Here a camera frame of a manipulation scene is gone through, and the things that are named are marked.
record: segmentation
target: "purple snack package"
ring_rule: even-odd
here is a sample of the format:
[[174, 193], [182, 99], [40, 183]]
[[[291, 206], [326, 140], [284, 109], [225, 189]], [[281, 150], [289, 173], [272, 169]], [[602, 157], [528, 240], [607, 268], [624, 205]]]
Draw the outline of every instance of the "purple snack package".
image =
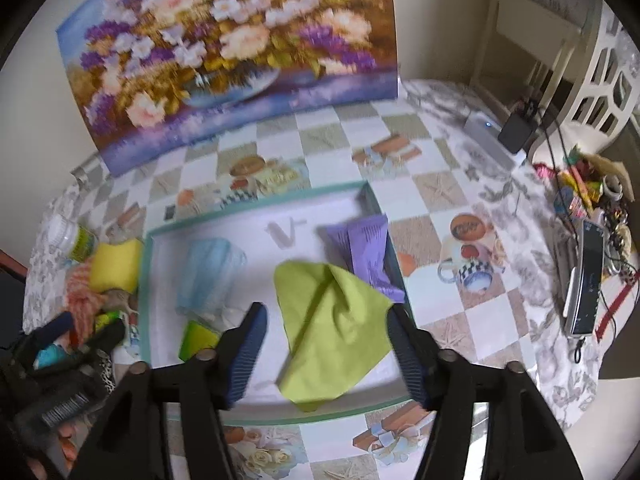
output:
[[386, 215], [375, 215], [328, 226], [326, 233], [353, 274], [393, 302], [402, 303], [404, 291], [391, 284], [384, 270], [387, 226]]

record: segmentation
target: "plastic bottle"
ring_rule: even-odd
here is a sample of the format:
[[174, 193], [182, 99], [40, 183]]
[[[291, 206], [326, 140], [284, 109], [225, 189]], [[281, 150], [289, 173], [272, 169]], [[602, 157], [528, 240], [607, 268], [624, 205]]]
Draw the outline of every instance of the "plastic bottle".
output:
[[49, 222], [49, 243], [70, 260], [84, 262], [98, 246], [98, 238], [88, 229], [54, 214]]

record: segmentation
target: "bottle cap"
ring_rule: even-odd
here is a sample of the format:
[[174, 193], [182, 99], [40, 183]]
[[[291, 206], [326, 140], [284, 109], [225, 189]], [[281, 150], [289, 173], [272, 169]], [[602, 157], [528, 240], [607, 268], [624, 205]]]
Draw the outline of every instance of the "bottle cap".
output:
[[55, 213], [49, 221], [49, 231], [47, 233], [49, 244], [58, 247], [65, 239], [68, 226], [69, 220], [61, 214]]

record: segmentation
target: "black power adapter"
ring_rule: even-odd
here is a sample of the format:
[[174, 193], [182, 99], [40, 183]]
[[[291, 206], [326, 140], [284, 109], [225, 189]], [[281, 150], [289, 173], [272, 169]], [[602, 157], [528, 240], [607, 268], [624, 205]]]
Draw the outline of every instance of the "black power adapter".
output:
[[527, 141], [531, 138], [538, 127], [536, 115], [527, 114], [523, 117], [522, 112], [516, 111], [509, 116], [504, 123], [502, 130], [498, 134], [498, 140], [508, 150], [515, 155]]

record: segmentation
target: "table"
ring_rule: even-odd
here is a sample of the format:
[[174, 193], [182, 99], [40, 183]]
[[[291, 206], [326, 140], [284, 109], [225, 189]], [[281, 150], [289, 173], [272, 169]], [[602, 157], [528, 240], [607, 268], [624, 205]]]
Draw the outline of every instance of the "table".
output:
[[[596, 395], [600, 357], [611, 343], [612, 330], [607, 327], [600, 344], [590, 338], [582, 348], [582, 361], [574, 363], [573, 343], [563, 336], [555, 308], [556, 273], [548, 243], [558, 222], [545, 183], [528, 165], [513, 174], [504, 172], [463, 133], [473, 110], [486, 107], [469, 88], [416, 80], [402, 86], [395, 101], [327, 107], [248, 124], [174, 150], [118, 178], [104, 178], [90, 192], [70, 186], [44, 214], [30, 260], [24, 329], [42, 325], [64, 308], [67, 267], [46, 243], [45, 227], [53, 212], [79, 220], [105, 240], [106, 227], [137, 202], [145, 214], [138, 234], [144, 235], [219, 202], [220, 183], [233, 173], [238, 159], [280, 158], [298, 168], [306, 186], [369, 180], [388, 215], [396, 250], [409, 257], [404, 283], [418, 326], [472, 362], [498, 367], [514, 359], [524, 362], [567, 429]], [[377, 152], [368, 148], [391, 134], [409, 141], [402, 150], [412, 153], [406, 159], [378, 160]], [[386, 160], [395, 156], [387, 155]], [[102, 167], [96, 171], [104, 174]], [[469, 217], [480, 219], [487, 236], [494, 237], [492, 280], [484, 294], [460, 282], [444, 283], [454, 277], [451, 270], [447, 273], [451, 264], [446, 262], [452, 244], [456, 247], [452, 224]], [[482, 247], [476, 244], [480, 253]], [[622, 286], [619, 278], [604, 283], [608, 303]], [[629, 295], [616, 313], [619, 330], [633, 299]], [[604, 316], [602, 306], [600, 310], [599, 320]], [[247, 478], [257, 478], [256, 468], [271, 478], [412, 478], [423, 435], [402, 440], [401, 432], [395, 433], [393, 446], [402, 446], [395, 452], [385, 448], [389, 453], [384, 460], [353, 445], [354, 437], [398, 409], [295, 426], [244, 428], [233, 447], [244, 456]], [[481, 467], [484, 453], [481, 406], [478, 413], [477, 443], [472, 445], [477, 451], [470, 456], [479, 458], [470, 460], [470, 471]], [[172, 424], [172, 460], [179, 470], [186, 463], [180, 456], [179, 422]]]

